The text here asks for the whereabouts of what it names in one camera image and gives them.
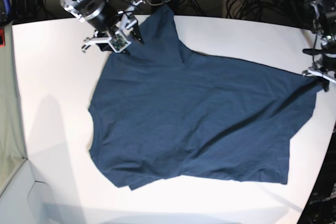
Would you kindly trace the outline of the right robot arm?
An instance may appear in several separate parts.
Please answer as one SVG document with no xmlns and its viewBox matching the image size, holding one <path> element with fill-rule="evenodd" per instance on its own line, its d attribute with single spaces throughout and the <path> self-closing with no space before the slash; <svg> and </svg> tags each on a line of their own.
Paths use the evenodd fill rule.
<svg viewBox="0 0 336 224">
<path fill-rule="evenodd" d="M 97 45 L 101 51 L 128 53 L 135 40 L 144 43 L 135 12 L 140 10 L 138 2 L 128 2 L 128 8 L 117 10 L 109 0 L 59 0 L 62 8 L 94 28 L 92 37 L 83 41 L 82 52 Z"/>
</svg>

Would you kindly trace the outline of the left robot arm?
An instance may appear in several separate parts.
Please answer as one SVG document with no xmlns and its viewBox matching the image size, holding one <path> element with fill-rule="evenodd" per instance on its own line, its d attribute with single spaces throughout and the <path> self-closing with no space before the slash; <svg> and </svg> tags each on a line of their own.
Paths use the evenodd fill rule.
<svg viewBox="0 0 336 224">
<path fill-rule="evenodd" d="M 304 76 L 314 76 L 323 90 L 335 84 L 335 0 L 309 0 L 313 10 L 312 33 L 315 40 L 312 48 L 302 52 L 312 57 L 312 66 L 303 71 Z"/>
</svg>

